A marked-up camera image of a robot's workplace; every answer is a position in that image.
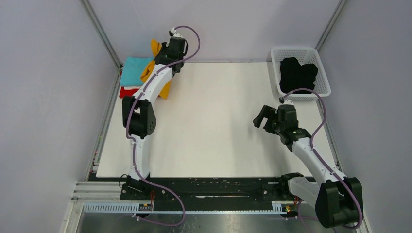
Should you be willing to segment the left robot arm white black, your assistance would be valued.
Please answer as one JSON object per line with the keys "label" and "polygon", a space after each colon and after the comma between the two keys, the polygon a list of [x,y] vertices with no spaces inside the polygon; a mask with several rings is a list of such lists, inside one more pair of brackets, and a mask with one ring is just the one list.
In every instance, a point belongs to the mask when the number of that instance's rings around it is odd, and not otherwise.
{"label": "left robot arm white black", "polygon": [[136,72],[142,84],[133,95],[122,99],[122,123],[131,143],[126,184],[140,200],[153,193],[147,178],[150,175],[148,146],[157,124],[154,102],[158,97],[168,97],[171,80],[183,68],[189,47],[186,39],[178,34],[162,43],[153,39],[150,46],[153,57]]}

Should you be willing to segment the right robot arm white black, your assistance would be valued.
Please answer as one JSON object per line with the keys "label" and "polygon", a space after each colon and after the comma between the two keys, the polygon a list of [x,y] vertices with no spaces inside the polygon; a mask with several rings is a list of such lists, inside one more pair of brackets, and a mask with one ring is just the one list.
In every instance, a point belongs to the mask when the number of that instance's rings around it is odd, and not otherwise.
{"label": "right robot arm white black", "polygon": [[325,228],[343,226],[358,228],[364,219],[362,185],[356,177],[348,177],[332,166],[314,144],[314,136],[299,127],[297,111],[292,103],[278,108],[263,105],[253,125],[278,135],[282,144],[299,158],[315,179],[308,181],[300,173],[281,176],[279,195],[285,200],[298,197],[314,208]]}

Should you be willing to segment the yellow t shirt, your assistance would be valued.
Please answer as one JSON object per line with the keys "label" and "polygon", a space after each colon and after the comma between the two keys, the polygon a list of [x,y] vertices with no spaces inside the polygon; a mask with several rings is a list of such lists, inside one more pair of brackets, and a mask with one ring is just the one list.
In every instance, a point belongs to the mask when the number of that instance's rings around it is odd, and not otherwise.
{"label": "yellow t shirt", "polygon": [[[153,38],[153,39],[150,41],[150,46],[151,46],[151,51],[152,51],[153,56],[156,57],[156,56],[160,53],[160,50],[161,50],[161,48],[162,48],[161,43],[159,43],[156,39]],[[153,70],[154,70],[154,67],[155,67],[155,60],[152,59],[152,60],[146,65],[146,67],[144,68],[144,70],[143,70],[142,73],[141,73],[140,80],[141,80],[143,83],[145,83],[145,82],[148,80],[148,78],[150,78],[150,76],[151,76],[151,74],[152,74],[152,72],[153,72]],[[163,98],[164,100],[166,100],[166,99],[168,98],[168,96],[169,96],[169,92],[170,92],[170,88],[171,88],[171,83],[172,83],[172,81],[168,81],[167,84],[166,84],[166,85],[163,87],[163,89],[160,91],[159,96],[160,96],[161,98]]]}

